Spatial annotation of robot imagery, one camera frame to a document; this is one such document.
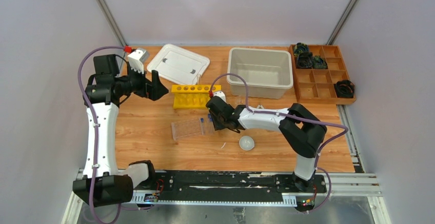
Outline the clear acrylic tube rack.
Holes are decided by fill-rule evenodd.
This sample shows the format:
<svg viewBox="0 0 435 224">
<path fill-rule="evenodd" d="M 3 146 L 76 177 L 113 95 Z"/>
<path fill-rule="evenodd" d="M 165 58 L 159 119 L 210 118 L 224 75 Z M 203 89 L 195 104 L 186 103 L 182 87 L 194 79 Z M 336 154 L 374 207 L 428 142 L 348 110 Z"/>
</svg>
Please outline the clear acrylic tube rack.
<svg viewBox="0 0 435 224">
<path fill-rule="evenodd" d="M 201 135 L 199 119 L 200 118 L 195 118 L 172 122 L 171 130 L 173 140 L 180 140 L 186 137 Z"/>
</svg>

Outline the small clear glass beaker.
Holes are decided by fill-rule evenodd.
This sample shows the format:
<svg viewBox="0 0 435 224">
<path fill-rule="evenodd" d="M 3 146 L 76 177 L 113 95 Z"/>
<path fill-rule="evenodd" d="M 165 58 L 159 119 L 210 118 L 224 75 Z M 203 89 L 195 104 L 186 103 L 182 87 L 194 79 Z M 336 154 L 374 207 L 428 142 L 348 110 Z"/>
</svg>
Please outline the small clear glass beaker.
<svg viewBox="0 0 435 224">
<path fill-rule="evenodd" d="M 235 96 L 234 97 L 234 105 L 238 106 L 238 105 L 245 105 L 246 101 L 245 101 L 245 97 L 244 96 Z"/>
</svg>

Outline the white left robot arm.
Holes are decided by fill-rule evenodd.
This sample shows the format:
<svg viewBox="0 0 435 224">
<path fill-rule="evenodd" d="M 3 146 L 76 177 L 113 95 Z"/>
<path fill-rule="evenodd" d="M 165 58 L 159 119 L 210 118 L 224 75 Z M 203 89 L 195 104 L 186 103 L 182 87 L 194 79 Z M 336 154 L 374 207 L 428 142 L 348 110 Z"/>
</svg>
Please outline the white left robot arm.
<svg viewBox="0 0 435 224">
<path fill-rule="evenodd" d="M 95 73 L 84 88 L 89 134 L 87 162 L 83 178 L 73 182 L 73 192 L 85 203 L 94 207 L 130 202 L 138 185 L 145 190 L 157 183 L 155 169 L 150 160 L 129 164 L 123 172 L 118 170 L 115 158 L 115 127 L 122 96 L 135 94 L 156 101 L 168 94 L 159 73 L 145 75 L 144 62 L 148 54 L 131 53 L 124 62 L 127 74 L 120 76 L 117 54 L 100 55 L 93 59 Z"/>
</svg>

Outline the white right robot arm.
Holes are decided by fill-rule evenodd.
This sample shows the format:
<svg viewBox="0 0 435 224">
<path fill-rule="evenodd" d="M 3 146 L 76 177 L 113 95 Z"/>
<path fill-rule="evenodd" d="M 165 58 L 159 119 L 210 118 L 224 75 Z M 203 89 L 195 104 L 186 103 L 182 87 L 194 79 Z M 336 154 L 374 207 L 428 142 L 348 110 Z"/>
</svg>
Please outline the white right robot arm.
<svg viewBox="0 0 435 224">
<path fill-rule="evenodd" d="M 281 132 L 296 153 L 292 184 L 300 192 L 313 186 L 315 159 L 327 128 L 303 105 L 294 103 L 286 109 L 258 109 L 247 105 L 236 107 L 214 96 L 206 104 L 215 130 L 263 129 Z"/>
</svg>

